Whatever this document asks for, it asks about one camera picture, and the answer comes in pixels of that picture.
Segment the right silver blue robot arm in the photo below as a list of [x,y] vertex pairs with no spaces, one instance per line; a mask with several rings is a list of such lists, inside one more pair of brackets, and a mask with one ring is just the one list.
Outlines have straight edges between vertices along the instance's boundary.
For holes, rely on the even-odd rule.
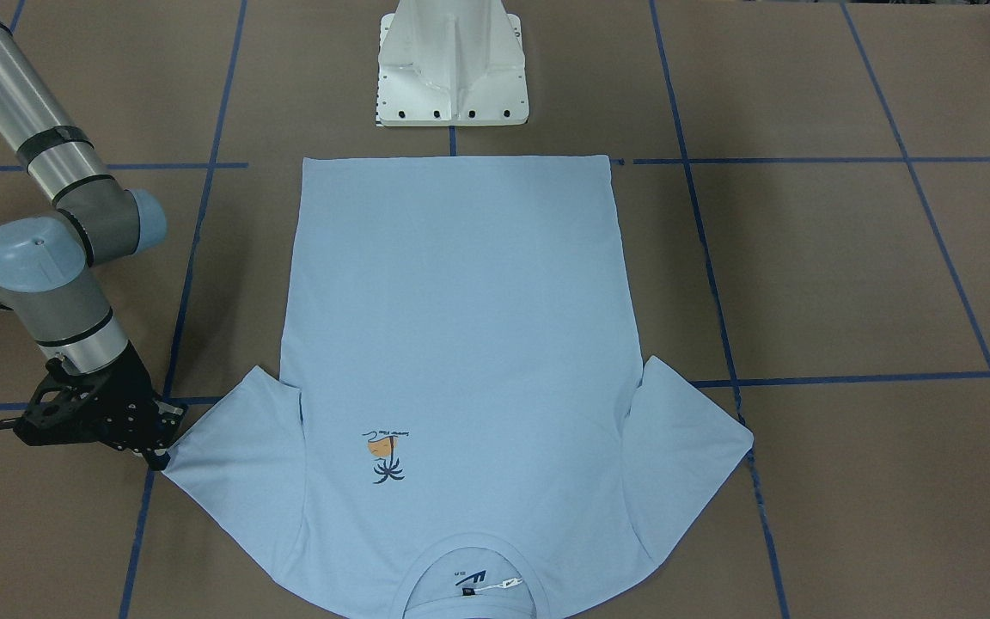
[[28,446],[99,443],[164,470],[187,410],[155,391],[93,269],[160,244],[165,212],[115,179],[1,20],[0,134],[51,205],[0,223],[0,312],[45,357],[23,413],[0,431]]

